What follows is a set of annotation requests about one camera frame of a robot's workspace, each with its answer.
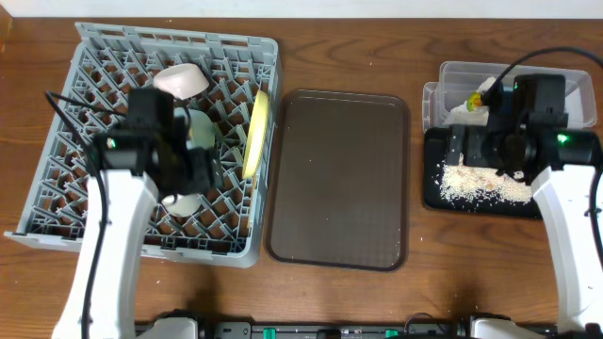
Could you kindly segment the white cup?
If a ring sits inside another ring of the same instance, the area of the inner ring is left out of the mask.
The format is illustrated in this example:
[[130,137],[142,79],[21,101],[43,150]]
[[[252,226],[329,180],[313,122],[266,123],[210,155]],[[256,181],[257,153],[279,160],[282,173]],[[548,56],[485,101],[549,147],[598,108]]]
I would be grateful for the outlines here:
[[190,194],[167,196],[161,200],[161,204],[170,215],[184,218],[194,214],[202,203],[199,194]]

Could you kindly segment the white napkin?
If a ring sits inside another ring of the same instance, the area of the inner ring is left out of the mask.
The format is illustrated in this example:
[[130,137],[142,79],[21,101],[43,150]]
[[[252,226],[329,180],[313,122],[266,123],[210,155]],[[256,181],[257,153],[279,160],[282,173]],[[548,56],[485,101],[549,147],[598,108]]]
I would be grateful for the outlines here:
[[485,126],[489,118],[489,107],[483,104],[481,96],[494,85],[495,81],[494,76],[483,81],[467,100],[450,110],[445,124]]

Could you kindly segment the light blue bowl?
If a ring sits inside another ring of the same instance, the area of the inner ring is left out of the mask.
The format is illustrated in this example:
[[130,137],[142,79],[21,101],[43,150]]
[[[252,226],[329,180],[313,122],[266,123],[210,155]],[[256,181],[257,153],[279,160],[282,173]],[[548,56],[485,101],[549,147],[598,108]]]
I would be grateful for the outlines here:
[[178,107],[175,112],[190,123],[186,141],[188,149],[209,150],[215,147],[214,123],[205,113],[195,109],[185,110],[183,107]]

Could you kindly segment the green snack wrapper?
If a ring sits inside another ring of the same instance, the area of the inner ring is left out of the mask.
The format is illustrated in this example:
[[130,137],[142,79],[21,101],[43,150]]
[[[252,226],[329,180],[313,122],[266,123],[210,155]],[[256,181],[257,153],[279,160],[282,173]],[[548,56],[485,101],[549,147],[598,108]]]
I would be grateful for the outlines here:
[[472,112],[480,107],[482,107],[481,93],[476,91],[467,99],[466,108],[469,112]]

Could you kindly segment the yellow plate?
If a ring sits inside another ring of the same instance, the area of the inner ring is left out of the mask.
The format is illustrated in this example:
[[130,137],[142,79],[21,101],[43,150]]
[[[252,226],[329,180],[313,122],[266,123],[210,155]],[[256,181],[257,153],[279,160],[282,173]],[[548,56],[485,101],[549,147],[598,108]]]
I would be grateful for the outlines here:
[[244,179],[253,178],[259,167],[268,126],[268,118],[269,97],[264,91],[258,90],[253,104],[252,118],[244,153],[242,167],[242,176]]

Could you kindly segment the white bowl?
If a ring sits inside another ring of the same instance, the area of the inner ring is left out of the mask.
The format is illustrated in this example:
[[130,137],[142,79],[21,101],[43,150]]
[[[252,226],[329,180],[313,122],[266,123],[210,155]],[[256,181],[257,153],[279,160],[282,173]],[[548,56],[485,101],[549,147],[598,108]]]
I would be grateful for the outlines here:
[[159,72],[154,77],[154,87],[185,100],[208,89],[209,83],[196,64],[184,63]]

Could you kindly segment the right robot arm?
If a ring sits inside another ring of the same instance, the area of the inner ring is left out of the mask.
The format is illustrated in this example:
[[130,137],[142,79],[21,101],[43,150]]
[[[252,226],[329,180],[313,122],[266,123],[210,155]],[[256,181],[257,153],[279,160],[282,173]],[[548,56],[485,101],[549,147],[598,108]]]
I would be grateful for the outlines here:
[[447,162],[496,170],[531,194],[546,226],[561,338],[602,335],[602,147],[572,129],[561,73],[486,79],[448,119]]

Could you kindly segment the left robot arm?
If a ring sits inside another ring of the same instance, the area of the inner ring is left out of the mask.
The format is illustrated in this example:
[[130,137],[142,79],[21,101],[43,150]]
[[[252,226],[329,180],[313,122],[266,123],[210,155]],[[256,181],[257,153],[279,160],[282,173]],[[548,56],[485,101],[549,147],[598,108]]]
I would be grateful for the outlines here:
[[171,198],[180,218],[193,199],[223,185],[212,127],[187,96],[133,89],[113,127],[81,144],[88,210],[73,285],[56,338],[133,338],[143,239],[155,207]]

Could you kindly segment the black waste tray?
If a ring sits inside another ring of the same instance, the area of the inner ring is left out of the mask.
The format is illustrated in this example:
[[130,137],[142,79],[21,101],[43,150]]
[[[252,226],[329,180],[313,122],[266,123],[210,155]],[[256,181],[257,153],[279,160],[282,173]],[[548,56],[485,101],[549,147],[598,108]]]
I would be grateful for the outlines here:
[[505,202],[497,195],[487,198],[445,198],[440,193],[441,180],[446,164],[448,129],[431,128],[424,137],[423,149],[423,203],[436,210],[448,210],[469,214],[485,214],[512,218],[541,219],[534,200],[529,202]]

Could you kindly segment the clear plastic waste bin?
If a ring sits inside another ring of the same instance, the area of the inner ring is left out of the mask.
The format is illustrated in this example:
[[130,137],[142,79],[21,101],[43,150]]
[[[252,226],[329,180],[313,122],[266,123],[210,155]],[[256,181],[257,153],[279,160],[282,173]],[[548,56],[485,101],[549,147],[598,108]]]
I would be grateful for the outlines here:
[[[444,127],[454,119],[450,110],[463,104],[490,77],[498,77],[507,66],[496,63],[446,61],[441,64],[439,80],[423,88],[423,129]],[[565,111],[570,129],[590,128],[597,123],[595,90],[591,75],[582,70],[517,66],[502,81],[510,89],[518,75],[532,73],[562,74],[565,77]]]

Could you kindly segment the grey dishwasher rack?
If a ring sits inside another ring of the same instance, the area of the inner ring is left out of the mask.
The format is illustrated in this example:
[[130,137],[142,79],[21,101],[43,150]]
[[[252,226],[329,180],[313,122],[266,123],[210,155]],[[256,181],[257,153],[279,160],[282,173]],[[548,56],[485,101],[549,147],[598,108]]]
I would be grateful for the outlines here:
[[193,63],[209,87],[187,105],[214,122],[223,185],[202,195],[198,210],[186,218],[157,206],[142,253],[174,262],[253,266],[260,252],[270,151],[263,150],[250,179],[242,175],[243,155],[258,94],[269,97],[269,126],[278,122],[283,69],[277,42],[126,25],[80,23],[76,28],[81,41],[62,89],[62,112],[53,119],[22,216],[9,237],[30,248],[79,251],[89,179],[81,142],[121,119],[131,89],[150,87],[171,66]]

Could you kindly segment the spilled rice pile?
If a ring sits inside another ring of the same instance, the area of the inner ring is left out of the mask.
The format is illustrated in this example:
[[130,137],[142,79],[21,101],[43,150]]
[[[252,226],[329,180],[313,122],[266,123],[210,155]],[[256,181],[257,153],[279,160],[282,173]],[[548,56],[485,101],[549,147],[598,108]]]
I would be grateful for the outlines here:
[[447,165],[445,160],[436,164],[441,170],[433,182],[439,197],[445,202],[509,202],[526,204],[531,201],[531,188],[517,182],[507,174],[497,175],[495,169],[467,167],[462,161],[457,166]]

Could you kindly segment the brown serving tray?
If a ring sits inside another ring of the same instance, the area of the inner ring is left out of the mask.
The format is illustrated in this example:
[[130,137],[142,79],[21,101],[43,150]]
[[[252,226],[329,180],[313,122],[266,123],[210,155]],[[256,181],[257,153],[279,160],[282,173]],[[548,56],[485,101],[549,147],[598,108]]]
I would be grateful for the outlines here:
[[406,102],[296,89],[282,113],[265,240],[270,256],[377,272],[401,268],[409,247]]

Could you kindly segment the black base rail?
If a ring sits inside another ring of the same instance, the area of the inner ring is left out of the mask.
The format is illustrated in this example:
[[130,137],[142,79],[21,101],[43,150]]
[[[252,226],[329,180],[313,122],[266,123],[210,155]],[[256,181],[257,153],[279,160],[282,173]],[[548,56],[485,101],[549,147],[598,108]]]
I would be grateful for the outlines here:
[[137,322],[137,338],[198,339],[363,339],[363,338],[468,338],[475,317],[456,321],[426,313],[410,316],[399,324],[304,324],[253,321],[211,322],[185,310],[173,310],[149,322]]

